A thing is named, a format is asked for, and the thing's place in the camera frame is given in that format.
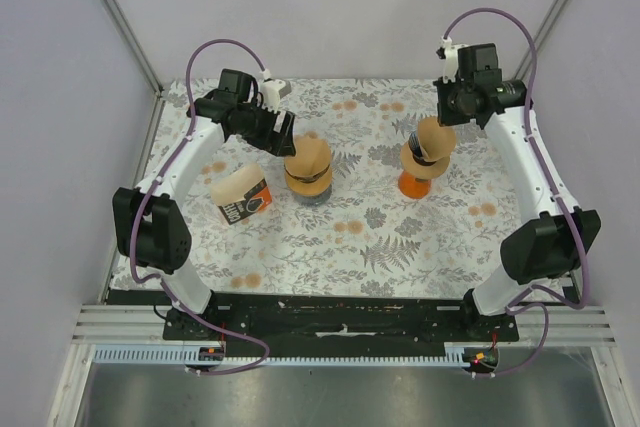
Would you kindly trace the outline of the brown paper coffee filter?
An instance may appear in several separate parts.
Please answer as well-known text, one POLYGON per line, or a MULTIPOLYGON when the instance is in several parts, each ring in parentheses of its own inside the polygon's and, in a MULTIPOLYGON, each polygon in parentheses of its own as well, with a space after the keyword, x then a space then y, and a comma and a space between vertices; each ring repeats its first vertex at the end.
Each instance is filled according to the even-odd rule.
POLYGON ((330 165, 331 150, 326 140, 301 136, 294 140, 296 155, 286 157, 285 170, 294 175, 306 176, 316 174, 330 165))

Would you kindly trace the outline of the coffee filter package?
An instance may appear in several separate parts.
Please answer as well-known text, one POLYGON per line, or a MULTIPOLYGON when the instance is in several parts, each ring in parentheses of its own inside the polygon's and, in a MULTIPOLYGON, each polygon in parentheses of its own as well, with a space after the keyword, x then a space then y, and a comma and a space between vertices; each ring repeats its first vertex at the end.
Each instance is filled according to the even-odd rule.
POLYGON ((210 189, 211 198, 227 225, 234 225, 264 211, 272 195, 262 168, 248 164, 210 189))

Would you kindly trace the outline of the orange glass carafe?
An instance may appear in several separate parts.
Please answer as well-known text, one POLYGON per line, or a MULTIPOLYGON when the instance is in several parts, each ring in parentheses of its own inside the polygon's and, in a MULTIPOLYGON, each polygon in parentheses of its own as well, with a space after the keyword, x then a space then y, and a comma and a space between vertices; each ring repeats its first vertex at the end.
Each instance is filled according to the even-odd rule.
POLYGON ((431 184, 431 180, 417 178, 407 171, 403 171, 398 178, 400 192, 411 199, 422 199, 427 196, 431 190, 431 184))

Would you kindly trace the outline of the grey glass dripper cone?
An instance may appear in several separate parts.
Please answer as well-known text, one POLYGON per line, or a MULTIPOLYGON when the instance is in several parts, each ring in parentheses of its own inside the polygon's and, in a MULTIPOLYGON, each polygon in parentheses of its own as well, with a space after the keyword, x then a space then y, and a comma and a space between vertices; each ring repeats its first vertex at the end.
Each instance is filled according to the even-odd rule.
POLYGON ((311 184, 311 183, 315 183, 317 182, 319 179, 321 179, 330 169, 330 165, 328 165, 326 168, 324 168, 322 171, 316 173, 316 174, 312 174, 312 175, 306 175, 306 176, 300 176, 300 175, 294 175, 293 173, 291 173, 288 169, 285 170, 285 173, 291 177, 292 179, 300 182, 300 183, 304 183, 304 184, 311 184))

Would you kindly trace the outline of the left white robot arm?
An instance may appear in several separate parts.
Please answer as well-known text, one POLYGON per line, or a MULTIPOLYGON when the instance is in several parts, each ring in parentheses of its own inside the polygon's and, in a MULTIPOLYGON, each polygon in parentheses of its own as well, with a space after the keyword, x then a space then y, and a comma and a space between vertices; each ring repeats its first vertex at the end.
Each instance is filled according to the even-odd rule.
POLYGON ((295 116, 279 109, 289 82, 263 71, 255 77, 222 71, 215 89, 191 99, 189 124, 160 164, 134 188, 119 188, 112 206, 117 248, 138 284, 159 279, 185 326, 198 339, 219 331, 220 315, 208 306, 212 292, 189 260, 192 237, 181 213, 200 169, 232 136, 277 157, 295 153, 295 116))

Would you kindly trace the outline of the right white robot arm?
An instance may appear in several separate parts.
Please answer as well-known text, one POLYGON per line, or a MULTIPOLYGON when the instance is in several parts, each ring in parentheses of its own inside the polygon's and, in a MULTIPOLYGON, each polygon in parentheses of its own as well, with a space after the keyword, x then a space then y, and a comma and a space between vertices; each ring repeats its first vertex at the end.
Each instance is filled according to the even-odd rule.
POLYGON ((507 81, 494 44, 456 44, 442 39, 437 117, 443 126, 475 124, 500 154, 513 183, 521 225, 500 245, 500 265, 473 289, 473 305, 458 315, 467 339, 483 339, 494 315, 513 310, 548 281, 582 271, 601 228, 599 214, 584 210, 563 183, 538 130, 529 89, 507 81))

